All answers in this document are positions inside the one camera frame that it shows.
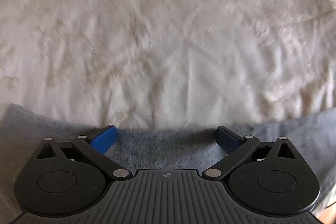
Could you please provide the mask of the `grey sweat pants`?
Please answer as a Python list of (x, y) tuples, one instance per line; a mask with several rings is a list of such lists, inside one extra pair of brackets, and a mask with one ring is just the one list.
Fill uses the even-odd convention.
[[(261, 141), (288, 137), (319, 179), (321, 194), (314, 215), (320, 215), (335, 202), (335, 110), (282, 122), (231, 126), (231, 130), (240, 136), (253, 135)], [(13, 185), (39, 142), (48, 136), (69, 141), (90, 131), (88, 126), (54, 121), (19, 105), (1, 106), (1, 223), (10, 223), (20, 215)], [(221, 160), (225, 153), (215, 143), (212, 129), (186, 127), (119, 129), (117, 142), (106, 155), (132, 172), (137, 169), (203, 171)]]

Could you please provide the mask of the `white embroidered bedspread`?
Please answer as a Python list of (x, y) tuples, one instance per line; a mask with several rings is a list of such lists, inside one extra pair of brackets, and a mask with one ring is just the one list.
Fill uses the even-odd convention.
[(1, 0), (1, 103), (212, 127), (335, 107), (335, 0)]

